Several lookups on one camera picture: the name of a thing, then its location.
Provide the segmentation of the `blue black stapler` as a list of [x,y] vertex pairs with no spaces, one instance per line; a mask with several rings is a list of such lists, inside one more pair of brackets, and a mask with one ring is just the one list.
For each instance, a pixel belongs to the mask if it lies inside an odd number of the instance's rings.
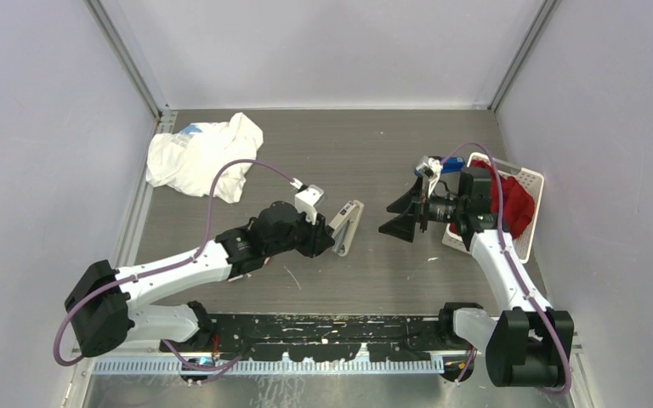
[[462,156],[452,156],[443,165],[441,174],[458,173],[467,164]]

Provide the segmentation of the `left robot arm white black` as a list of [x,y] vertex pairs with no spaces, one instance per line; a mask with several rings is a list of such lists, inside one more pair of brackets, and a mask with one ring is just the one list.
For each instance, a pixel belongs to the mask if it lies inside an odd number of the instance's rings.
[[333,233],[323,214],[309,218],[293,205],[275,201],[203,249],[119,269],[106,260],[93,263],[65,300],[81,354],[97,357],[142,340],[159,341],[162,351],[208,350],[217,329],[201,303],[168,307],[158,301],[251,273],[284,252],[315,258],[334,246]]

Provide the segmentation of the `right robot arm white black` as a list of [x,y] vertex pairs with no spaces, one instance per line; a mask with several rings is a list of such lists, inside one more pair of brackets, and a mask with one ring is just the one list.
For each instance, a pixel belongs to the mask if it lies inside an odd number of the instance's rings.
[[491,170],[466,167],[456,193],[435,195],[437,171],[425,170],[414,185],[388,205],[394,218],[379,226],[381,234],[411,242],[416,230],[429,223],[455,227],[457,234],[486,276],[502,312],[492,319],[467,304],[447,304],[446,320],[438,326],[440,342],[459,349],[466,342],[483,353],[485,367],[497,387],[540,388],[551,394],[571,387],[570,352],[574,321],[556,310],[539,292],[518,260],[512,236],[503,221],[500,192]]

